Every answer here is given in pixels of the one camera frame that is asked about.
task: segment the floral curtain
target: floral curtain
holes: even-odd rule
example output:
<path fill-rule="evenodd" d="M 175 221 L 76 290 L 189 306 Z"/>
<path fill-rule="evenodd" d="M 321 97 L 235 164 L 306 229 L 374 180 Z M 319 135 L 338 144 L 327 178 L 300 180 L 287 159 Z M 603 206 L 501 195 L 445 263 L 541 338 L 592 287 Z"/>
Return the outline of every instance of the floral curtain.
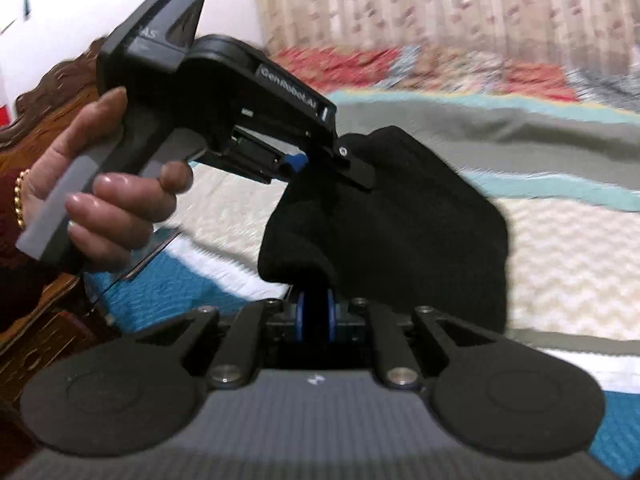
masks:
<path fill-rule="evenodd" d="M 258 0 L 271 51 L 444 44 L 625 73 L 639 0 Z"/>

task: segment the black round pad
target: black round pad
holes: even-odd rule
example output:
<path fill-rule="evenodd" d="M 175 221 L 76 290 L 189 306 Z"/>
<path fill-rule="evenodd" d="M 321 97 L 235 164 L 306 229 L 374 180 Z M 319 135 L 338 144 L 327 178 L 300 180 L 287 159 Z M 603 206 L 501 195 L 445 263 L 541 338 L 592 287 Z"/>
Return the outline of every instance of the black round pad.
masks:
<path fill-rule="evenodd" d="M 117 456 L 183 428 L 195 414 L 197 393 L 170 348 L 120 340 L 42 370 L 26 385 L 20 410 L 47 447 Z"/>
<path fill-rule="evenodd" d="M 500 340 L 458 349 L 436 381 L 431 406 L 445 428 L 476 449 L 551 460 L 590 446 L 604 395 L 580 368 Z"/>

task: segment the wall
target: wall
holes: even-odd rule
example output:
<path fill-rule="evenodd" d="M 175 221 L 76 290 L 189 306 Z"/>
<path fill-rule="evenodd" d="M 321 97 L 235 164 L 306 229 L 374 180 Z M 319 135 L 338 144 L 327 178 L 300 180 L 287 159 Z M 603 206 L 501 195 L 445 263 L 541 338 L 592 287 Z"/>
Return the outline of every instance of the wall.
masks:
<path fill-rule="evenodd" d="M 30 0 L 31 18 L 24 22 L 22 0 L 0 0 L 1 15 L 13 12 L 18 17 L 0 36 L 0 69 L 9 101 L 34 88 L 53 65 L 78 56 L 92 40 L 111 32 L 142 1 Z M 205 0 L 198 33 L 212 32 L 261 44 L 255 0 Z"/>

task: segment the finger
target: finger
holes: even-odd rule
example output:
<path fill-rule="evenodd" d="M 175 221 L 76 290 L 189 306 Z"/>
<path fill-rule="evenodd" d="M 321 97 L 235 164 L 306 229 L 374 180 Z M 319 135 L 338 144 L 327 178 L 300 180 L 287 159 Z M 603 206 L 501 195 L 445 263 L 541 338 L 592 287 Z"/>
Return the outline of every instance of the finger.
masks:
<path fill-rule="evenodd" d="M 124 88 L 107 92 L 85 106 L 33 165 L 25 179 L 26 194 L 44 200 L 85 147 L 115 131 L 126 107 Z"/>
<path fill-rule="evenodd" d="M 166 163 L 160 170 L 158 177 L 160 186 L 168 193 L 184 193 L 191 188 L 193 184 L 193 171 L 191 167 L 184 163 L 174 160 Z"/>
<path fill-rule="evenodd" d="M 144 247 L 153 224 L 93 195 L 75 193 L 65 202 L 71 220 L 128 250 Z"/>
<path fill-rule="evenodd" d="M 119 126 L 127 108 L 127 91 L 114 88 L 88 104 L 51 144 L 51 149 L 73 160 L 87 147 L 108 137 Z"/>
<path fill-rule="evenodd" d="M 175 195 L 152 178 L 105 173 L 94 180 L 94 195 L 149 222 L 162 222 L 175 211 Z"/>
<path fill-rule="evenodd" d="M 91 260 L 91 270 L 120 270 L 129 263 L 129 251 L 89 229 L 69 222 L 69 238 Z"/>

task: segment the wooden headboard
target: wooden headboard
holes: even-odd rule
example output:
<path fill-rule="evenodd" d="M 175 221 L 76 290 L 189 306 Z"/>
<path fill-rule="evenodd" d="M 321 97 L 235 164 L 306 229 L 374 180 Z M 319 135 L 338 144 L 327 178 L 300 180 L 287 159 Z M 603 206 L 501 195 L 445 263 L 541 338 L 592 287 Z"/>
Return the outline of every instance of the wooden headboard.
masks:
<path fill-rule="evenodd" d="M 0 128 L 0 171 L 28 168 L 73 120 L 98 98 L 95 60 L 104 38 L 75 60 L 57 64 L 32 91 L 15 101 L 17 119 Z"/>

